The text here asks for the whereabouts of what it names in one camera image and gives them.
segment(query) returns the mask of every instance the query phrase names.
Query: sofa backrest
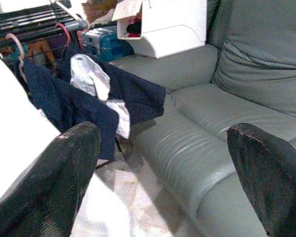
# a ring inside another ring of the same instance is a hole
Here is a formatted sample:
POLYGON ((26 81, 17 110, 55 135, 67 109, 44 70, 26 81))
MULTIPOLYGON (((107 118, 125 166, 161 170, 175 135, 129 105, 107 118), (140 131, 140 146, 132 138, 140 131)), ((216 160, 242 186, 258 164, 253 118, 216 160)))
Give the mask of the sofa backrest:
POLYGON ((296 0, 234 0, 212 82, 296 116, 296 0))
POLYGON ((221 50, 229 25, 233 0, 207 1, 207 41, 221 50))

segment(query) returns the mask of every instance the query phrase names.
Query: white box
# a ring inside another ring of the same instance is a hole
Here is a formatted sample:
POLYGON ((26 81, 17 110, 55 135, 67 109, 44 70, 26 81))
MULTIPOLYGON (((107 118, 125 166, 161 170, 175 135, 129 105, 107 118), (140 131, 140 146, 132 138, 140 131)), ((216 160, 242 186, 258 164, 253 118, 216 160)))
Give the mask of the white box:
POLYGON ((117 4, 114 13, 117 37, 128 40, 136 54, 154 58, 197 48, 206 40, 206 10, 207 0, 124 0, 117 4), (140 10, 138 2, 142 7, 141 35, 130 38, 125 34, 126 28, 129 16, 140 10))

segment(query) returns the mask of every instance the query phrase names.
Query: cardboard box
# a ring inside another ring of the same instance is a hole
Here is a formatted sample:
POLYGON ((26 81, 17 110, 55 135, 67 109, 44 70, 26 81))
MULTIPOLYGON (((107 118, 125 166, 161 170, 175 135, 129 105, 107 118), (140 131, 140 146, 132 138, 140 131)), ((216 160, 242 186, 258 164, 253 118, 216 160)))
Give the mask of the cardboard box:
POLYGON ((88 0, 90 4, 105 4, 108 0, 88 0))
POLYGON ((107 0, 103 4, 82 3, 84 14, 87 17, 88 23, 92 23, 95 19, 105 16, 110 9, 116 7, 116 0, 107 0))

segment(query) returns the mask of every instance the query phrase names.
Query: sofa cushion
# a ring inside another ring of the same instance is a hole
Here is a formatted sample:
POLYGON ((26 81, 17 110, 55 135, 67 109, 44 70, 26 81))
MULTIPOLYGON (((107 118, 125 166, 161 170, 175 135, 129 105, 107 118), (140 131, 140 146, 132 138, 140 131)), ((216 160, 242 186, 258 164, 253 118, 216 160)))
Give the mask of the sofa cushion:
POLYGON ((218 11, 219 3, 221 0, 208 0, 207 1, 207 14, 206 14, 206 28, 207 30, 212 26, 212 22, 215 19, 218 11))
POLYGON ((237 173, 218 182, 202 199, 197 219, 204 236, 266 237, 237 173))
POLYGON ((171 95, 156 125, 136 137, 145 159, 195 219, 199 201, 220 179, 235 172, 225 142, 181 115, 171 95))
POLYGON ((172 91, 208 83, 214 74, 216 61, 217 49, 207 44, 159 59, 130 55, 110 63, 172 91))
POLYGON ((229 127, 241 122, 287 141, 296 138, 295 117, 229 94, 213 84, 191 86, 172 95, 182 115, 225 142, 229 127))
POLYGON ((296 116, 296 1, 235 0, 213 82, 296 116))

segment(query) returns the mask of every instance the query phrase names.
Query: hanging clothes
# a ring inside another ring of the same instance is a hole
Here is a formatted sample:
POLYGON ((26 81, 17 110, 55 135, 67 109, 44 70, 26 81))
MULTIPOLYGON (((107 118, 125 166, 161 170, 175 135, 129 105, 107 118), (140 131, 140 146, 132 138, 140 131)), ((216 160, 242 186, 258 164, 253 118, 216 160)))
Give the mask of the hanging clothes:
POLYGON ((109 98, 110 77, 87 55, 79 53, 71 57, 70 84, 99 100, 109 98))
MULTIPOLYGON (((71 43, 63 54, 63 61, 58 63, 56 75, 61 80, 53 78, 47 68, 25 60, 24 72, 28 78, 32 103, 43 109, 61 132, 84 121, 96 124, 102 139, 99 159, 114 160, 118 114, 97 98, 69 84, 71 57, 76 53, 81 53, 81 50, 71 43)), ((164 87, 100 61, 96 56, 89 56, 110 77, 109 100, 125 102, 130 125, 163 115, 164 87)))
MULTIPOLYGON (((63 72, 62 80, 70 82, 70 58, 76 53, 82 53, 77 45, 71 43, 65 50, 64 60, 60 71, 63 72)), ((89 55, 95 63, 110 77, 109 99, 125 102, 130 115, 130 124, 134 125, 163 115, 163 103, 166 89, 163 86, 140 78, 110 63, 99 60, 94 55, 89 55)))
POLYGON ((97 98, 54 78, 50 71, 24 61, 24 73, 32 103, 43 109, 48 119, 61 131, 90 121, 101 132, 100 159, 114 160, 118 114, 97 98))
POLYGON ((67 83, 70 82, 71 72, 70 72, 70 60, 75 54, 81 53, 81 49, 72 41, 68 46, 66 46, 62 59, 57 62, 57 68, 55 70, 55 76, 67 83))
MULTIPOLYGON (((22 44, 24 53, 27 54, 29 52, 29 46, 25 43, 22 44)), ((7 47, 6 50, 2 52, 2 58, 6 61, 19 61, 21 53, 18 47, 7 47)))
POLYGON ((128 139, 130 134, 130 116, 122 100, 108 100, 110 77, 89 56, 76 54, 71 58, 70 85, 92 96, 96 96, 108 107, 118 113, 116 133, 128 139))

